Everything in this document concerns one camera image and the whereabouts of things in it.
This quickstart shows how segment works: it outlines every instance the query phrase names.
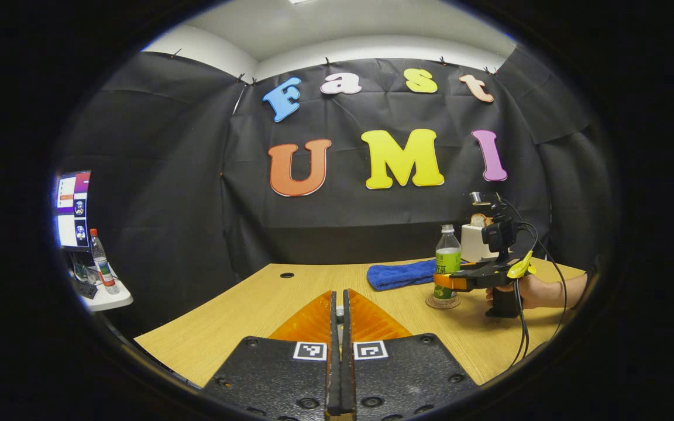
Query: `yellow letter m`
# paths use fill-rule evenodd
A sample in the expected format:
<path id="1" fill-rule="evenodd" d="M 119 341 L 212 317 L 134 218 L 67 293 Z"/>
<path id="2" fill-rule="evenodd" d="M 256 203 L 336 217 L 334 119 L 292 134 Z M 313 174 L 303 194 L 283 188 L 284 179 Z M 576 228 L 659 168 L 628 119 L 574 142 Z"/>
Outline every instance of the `yellow letter m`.
<path id="1" fill-rule="evenodd" d="M 386 175 L 386 166 L 400 185 L 407 184 L 412 166 L 415 186 L 441 186 L 443 175 L 438 171 L 433 141 L 436 133 L 428 129 L 415 129 L 410 133 L 404 149 L 385 130 L 372 130 L 360 137 L 369 144 L 371 155 L 371 178 L 366 180 L 369 189 L 388 189 L 391 178 Z"/>

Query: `monitor screen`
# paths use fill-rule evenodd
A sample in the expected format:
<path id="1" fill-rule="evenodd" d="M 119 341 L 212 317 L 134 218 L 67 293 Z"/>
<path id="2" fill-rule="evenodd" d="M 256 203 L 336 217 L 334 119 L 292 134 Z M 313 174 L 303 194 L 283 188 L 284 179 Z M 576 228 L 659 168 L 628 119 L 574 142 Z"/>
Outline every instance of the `monitor screen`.
<path id="1" fill-rule="evenodd" d="M 56 230 L 65 250 L 90 251 L 88 234 L 88 186 L 90 171 L 59 176 L 56 185 Z"/>

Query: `letter f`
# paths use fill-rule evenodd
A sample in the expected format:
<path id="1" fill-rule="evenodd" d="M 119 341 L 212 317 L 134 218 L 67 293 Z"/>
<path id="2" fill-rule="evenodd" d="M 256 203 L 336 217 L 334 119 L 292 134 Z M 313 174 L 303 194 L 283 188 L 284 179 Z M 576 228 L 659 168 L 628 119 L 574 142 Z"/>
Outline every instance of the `letter f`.
<path id="1" fill-rule="evenodd" d="M 300 98 L 300 92 L 295 87 L 299 83 L 300 79 L 291 77 L 262 98 L 263 101 L 269 102 L 272 109 L 275 110 L 275 123 L 281 122 L 298 109 L 298 103 L 291 103 L 289 99 Z"/>

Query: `keyboard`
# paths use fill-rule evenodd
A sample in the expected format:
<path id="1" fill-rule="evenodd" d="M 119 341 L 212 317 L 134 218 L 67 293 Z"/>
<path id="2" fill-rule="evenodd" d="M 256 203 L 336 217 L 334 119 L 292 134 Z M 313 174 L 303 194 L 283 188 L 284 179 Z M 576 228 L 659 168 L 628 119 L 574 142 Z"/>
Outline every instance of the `keyboard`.
<path id="1" fill-rule="evenodd" d="M 98 291 L 98 287 L 90 282 L 77 282 L 77 291 L 79 291 L 80 295 L 85 298 L 93 299 L 93 296 L 95 296 Z"/>

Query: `coaster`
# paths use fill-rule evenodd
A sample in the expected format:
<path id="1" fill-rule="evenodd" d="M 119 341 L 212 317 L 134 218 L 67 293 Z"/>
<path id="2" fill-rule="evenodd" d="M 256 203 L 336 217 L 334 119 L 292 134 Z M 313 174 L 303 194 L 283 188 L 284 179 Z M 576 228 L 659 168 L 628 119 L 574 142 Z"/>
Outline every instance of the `coaster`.
<path id="1" fill-rule="evenodd" d="M 438 299 L 433 295 L 429 295 L 425 303 L 434 309 L 453 309 L 459 305 L 460 299 L 458 296 L 453 296 L 449 299 Z"/>

